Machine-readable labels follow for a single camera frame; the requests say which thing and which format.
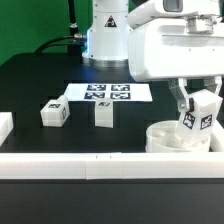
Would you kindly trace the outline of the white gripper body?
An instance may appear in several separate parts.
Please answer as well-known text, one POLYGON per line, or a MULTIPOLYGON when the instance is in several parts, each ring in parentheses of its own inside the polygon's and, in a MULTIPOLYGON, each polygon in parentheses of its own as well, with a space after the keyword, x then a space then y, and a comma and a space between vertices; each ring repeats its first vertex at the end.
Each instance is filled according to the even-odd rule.
POLYGON ((183 19, 152 20, 130 34, 128 62, 137 82, 224 76, 224 23, 191 34, 183 19))

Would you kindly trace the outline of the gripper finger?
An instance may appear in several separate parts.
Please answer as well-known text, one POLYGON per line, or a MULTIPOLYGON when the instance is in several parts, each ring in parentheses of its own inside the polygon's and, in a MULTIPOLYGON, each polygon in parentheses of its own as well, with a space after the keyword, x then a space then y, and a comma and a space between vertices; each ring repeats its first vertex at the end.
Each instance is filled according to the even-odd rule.
POLYGON ((222 87, 222 77, 221 76, 209 77, 204 80, 204 85, 210 92, 218 95, 222 87))
POLYGON ((186 78, 170 79, 168 81, 169 90, 177 101, 178 111, 180 113, 194 111, 194 99, 190 97, 185 89, 187 86, 186 78))

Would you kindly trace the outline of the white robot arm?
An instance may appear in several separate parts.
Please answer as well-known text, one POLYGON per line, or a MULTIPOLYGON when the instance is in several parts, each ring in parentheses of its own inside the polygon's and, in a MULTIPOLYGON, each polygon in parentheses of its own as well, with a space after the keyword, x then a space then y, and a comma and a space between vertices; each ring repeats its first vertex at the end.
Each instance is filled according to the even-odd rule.
POLYGON ((216 91, 224 76, 219 0, 140 0, 128 14, 129 71, 137 82, 167 80, 180 111, 192 111, 188 79, 216 91))

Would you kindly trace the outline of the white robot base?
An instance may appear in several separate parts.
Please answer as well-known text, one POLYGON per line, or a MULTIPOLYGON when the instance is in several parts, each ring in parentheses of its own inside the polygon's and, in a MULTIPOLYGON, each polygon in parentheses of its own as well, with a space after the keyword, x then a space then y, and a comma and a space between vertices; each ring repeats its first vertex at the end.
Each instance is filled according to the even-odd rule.
POLYGON ((99 67, 128 64, 129 0, 92 0, 93 22, 87 31, 83 62, 99 67))

